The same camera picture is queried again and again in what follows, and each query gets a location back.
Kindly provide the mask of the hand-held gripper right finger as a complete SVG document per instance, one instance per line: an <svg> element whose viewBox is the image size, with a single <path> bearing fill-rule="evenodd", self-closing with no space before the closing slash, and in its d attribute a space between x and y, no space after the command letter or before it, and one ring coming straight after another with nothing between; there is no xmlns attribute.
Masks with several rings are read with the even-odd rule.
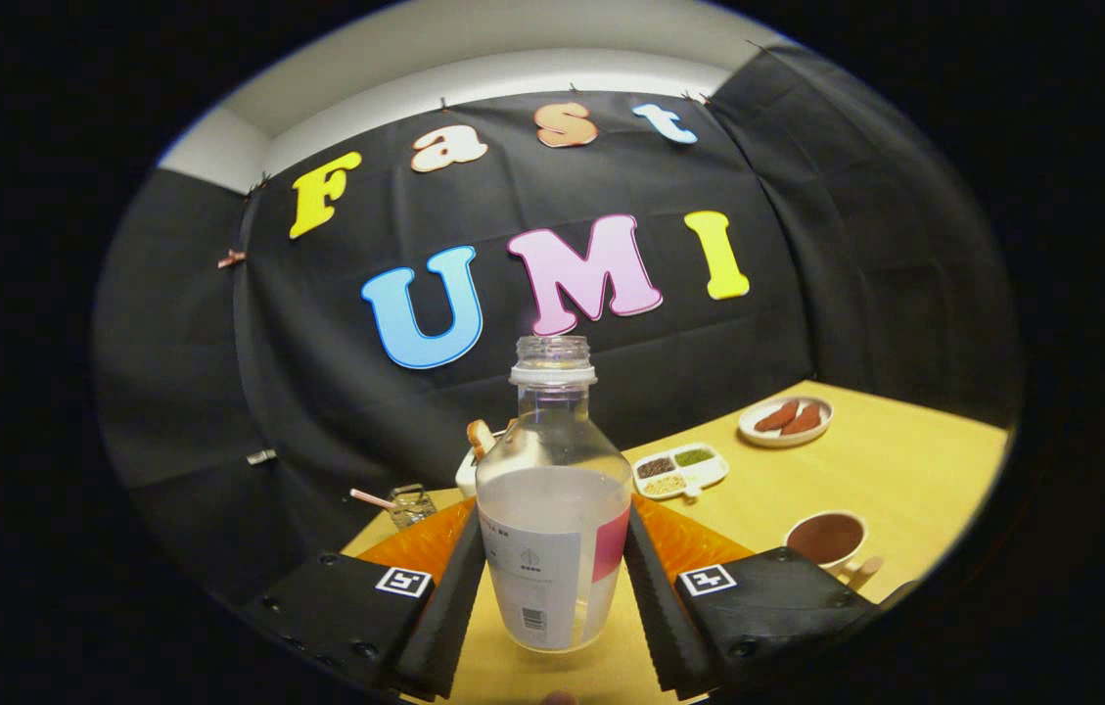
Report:
<svg viewBox="0 0 1105 705"><path fill-rule="evenodd" d="M779 677L880 611L791 548L754 553L640 495L624 559L659 686L682 699Z"/></svg>

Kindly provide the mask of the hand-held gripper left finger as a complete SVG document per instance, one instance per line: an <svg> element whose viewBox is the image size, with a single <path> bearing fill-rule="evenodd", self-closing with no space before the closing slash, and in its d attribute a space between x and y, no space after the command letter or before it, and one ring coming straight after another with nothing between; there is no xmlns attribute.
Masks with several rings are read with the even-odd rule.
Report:
<svg viewBox="0 0 1105 705"><path fill-rule="evenodd" d="M242 615L355 685L446 699L483 562L476 502L462 499L359 556L316 554Z"/></svg>

